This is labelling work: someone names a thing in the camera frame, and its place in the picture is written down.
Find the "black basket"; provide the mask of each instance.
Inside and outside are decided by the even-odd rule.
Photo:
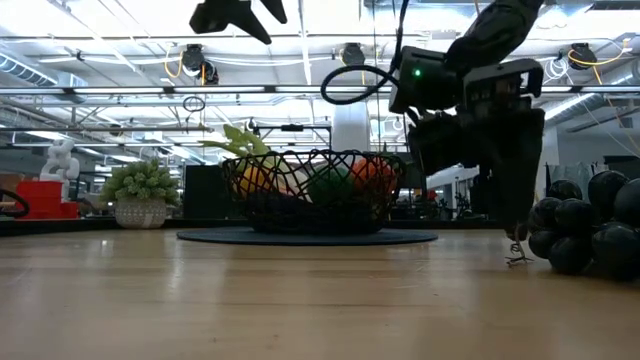
[[[222,168],[255,230],[335,235],[379,231],[405,173],[395,156],[331,150],[272,152]]]

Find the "round black mat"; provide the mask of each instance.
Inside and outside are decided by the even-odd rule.
[[[369,235],[280,235],[255,232],[250,227],[223,227],[181,231],[178,233],[178,238],[182,240],[236,245],[362,246],[412,244],[433,241],[436,240],[438,236],[425,231],[390,229],[382,229],[375,234]]]

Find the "table surface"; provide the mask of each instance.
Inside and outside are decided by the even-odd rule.
[[[499,231],[238,247],[175,231],[0,239],[0,359],[638,359],[640,291],[509,269]]]

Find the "white sculpture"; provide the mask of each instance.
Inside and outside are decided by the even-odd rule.
[[[71,150],[75,146],[73,140],[56,140],[47,153],[49,159],[40,171],[40,181],[60,181],[62,183],[61,198],[68,200],[69,180],[74,180],[80,175],[80,163],[78,159],[71,157]]]

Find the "orange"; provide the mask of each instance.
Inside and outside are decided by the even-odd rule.
[[[248,166],[242,173],[242,179],[238,185],[238,193],[246,199],[249,193],[271,189],[273,176],[269,170]]]
[[[397,181],[393,169],[382,158],[361,159],[355,163],[352,171],[353,183],[357,190],[379,191],[379,187],[387,183],[388,193],[396,189]]]

